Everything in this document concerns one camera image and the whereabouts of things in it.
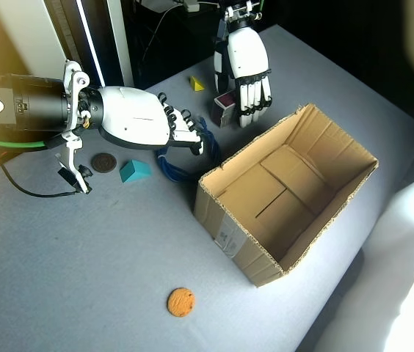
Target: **gray tabletop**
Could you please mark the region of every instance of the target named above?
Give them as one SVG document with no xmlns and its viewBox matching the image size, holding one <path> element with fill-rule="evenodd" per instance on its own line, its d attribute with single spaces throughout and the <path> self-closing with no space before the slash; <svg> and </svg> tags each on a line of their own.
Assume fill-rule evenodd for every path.
<svg viewBox="0 0 414 352">
<path fill-rule="evenodd" d="M 225 156 L 299 105 L 315 103 L 378 157 L 380 168 L 288 276 L 256 288 L 192 215 L 195 186 L 171 183 L 153 152 L 125 150 L 97 132 L 84 136 L 77 163 L 112 153 L 153 175 L 122 184 L 117 170 L 95 174 L 91 194 L 36 199 L 0 170 L 0 351 L 293 351 L 324 306 L 414 158 L 414 121 L 297 38 L 274 26 L 261 33 L 274 103 L 242 130 L 209 124 Z M 208 59 L 149 89 L 207 117 L 213 90 Z M 193 92 L 189 76 L 205 85 Z M 8 163 L 25 188 L 67 189 L 55 150 Z M 175 164 L 207 164 L 173 150 Z M 186 318 L 166 310 L 176 287 L 197 305 Z"/>
</svg>

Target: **yellow triangular block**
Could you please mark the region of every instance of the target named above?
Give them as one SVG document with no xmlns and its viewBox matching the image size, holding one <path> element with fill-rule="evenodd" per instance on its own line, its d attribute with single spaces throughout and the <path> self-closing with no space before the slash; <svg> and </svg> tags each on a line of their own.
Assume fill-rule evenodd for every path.
<svg viewBox="0 0 414 352">
<path fill-rule="evenodd" d="M 197 78 L 194 76 L 189 77 L 189 80 L 191 81 L 191 87 L 195 92 L 199 92 L 200 90 L 204 90 L 204 86 L 199 82 Z"/>
</svg>

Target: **white cable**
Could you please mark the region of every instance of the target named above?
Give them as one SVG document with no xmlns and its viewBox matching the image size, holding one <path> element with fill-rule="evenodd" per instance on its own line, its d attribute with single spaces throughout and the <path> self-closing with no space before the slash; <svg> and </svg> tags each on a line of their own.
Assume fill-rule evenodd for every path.
<svg viewBox="0 0 414 352">
<path fill-rule="evenodd" d="M 218 3 L 216 3 L 216 2 L 209 2 L 209 1 L 198 1 L 198 3 L 199 3 L 199 4 L 207 4 L 207 5 L 215 5 L 215 6 L 217 6 L 217 7 L 219 6 L 219 5 L 218 5 Z M 166 10 L 166 11 L 164 12 L 163 16 L 161 17 L 160 21 L 158 22 L 158 26 L 156 26 L 155 31 L 153 32 L 153 35 L 152 35 L 152 37 L 151 37 L 151 39 L 150 39 L 150 42 L 148 42 L 147 48 L 145 49 L 145 51 L 144 51 L 144 53 L 143 53 L 143 56 L 142 56 L 142 62 L 144 62 L 144 61 L 145 61 L 145 55 L 147 55 L 148 48 L 150 47 L 151 43 L 153 42 L 153 39 L 155 39 L 156 33 L 157 33 L 157 31 L 158 31 L 158 28 L 160 27 L 161 22 L 163 21 L 163 18 L 167 15 L 167 13 L 168 13 L 169 11 L 171 11 L 172 9 L 175 9 L 176 7 L 180 7 L 180 6 L 183 6 L 183 4 L 178 4 L 178 5 L 175 5 L 175 6 L 173 6 L 173 7 L 170 7 L 168 10 Z"/>
<path fill-rule="evenodd" d="M 91 56 L 93 61 L 95 62 L 96 71 L 98 72 L 99 81 L 101 82 L 101 86 L 105 87 L 106 84 L 104 83 L 103 73 L 101 71 L 101 66 L 99 65 L 98 57 L 96 56 L 95 45 L 92 42 L 90 28 L 87 22 L 87 16 L 84 14 L 83 5 L 81 4 L 81 0 L 76 0 L 76 6 L 78 7 L 78 11 L 80 12 L 80 19 L 83 23 L 84 33 L 87 36 L 88 45 L 90 46 Z"/>
</svg>

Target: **robotic arm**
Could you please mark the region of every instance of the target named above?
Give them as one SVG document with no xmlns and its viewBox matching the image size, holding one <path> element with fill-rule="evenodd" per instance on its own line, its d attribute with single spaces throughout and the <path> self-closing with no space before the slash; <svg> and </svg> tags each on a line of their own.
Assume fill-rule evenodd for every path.
<svg viewBox="0 0 414 352">
<path fill-rule="evenodd" d="M 75 167 L 83 147 L 80 135 L 97 128 L 103 138 L 123 147 L 160 149 L 189 147 L 203 152 L 203 140 L 187 110 L 166 104 L 167 96 L 128 87 L 89 87 L 90 78 L 77 62 L 67 61 L 63 81 L 32 76 L 0 78 L 0 125 L 18 131 L 55 131 L 48 148 L 63 144 L 56 154 L 59 174 L 81 193 L 89 193 L 85 177 L 91 171 Z"/>
<path fill-rule="evenodd" d="M 255 122 L 271 106 L 270 73 L 267 52 L 252 28 L 261 13 L 254 13 L 250 0 L 220 2 L 220 20 L 214 53 L 215 84 L 219 93 L 228 91 L 229 78 L 235 80 L 236 106 L 241 127 Z"/>
</svg>

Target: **blue wire bundle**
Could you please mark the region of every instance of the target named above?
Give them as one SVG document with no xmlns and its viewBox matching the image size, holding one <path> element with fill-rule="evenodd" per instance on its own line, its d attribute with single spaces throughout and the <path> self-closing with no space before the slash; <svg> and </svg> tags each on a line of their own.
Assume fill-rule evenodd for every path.
<svg viewBox="0 0 414 352">
<path fill-rule="evenodd" d="M 207 129 L 207 123 L 203 117 L 200 118 L 200 126 L 198 128 L 200 138 L 204 141 L 204 147 L 207 146 L 208 154 L 214 163 L 214 166 L 219 166 L 222 161 L 222 154 L 220 153 L 220 146 L 215 139 L 212 132 Z M 164 175 L 172 182 L 197 182 L 205 172 L 190 173 L 186 170 L 172 165 L 166 160 L 166 153 L 168 147 L 161 148 L 155 152 L 156 160 Z"/>
</svg>

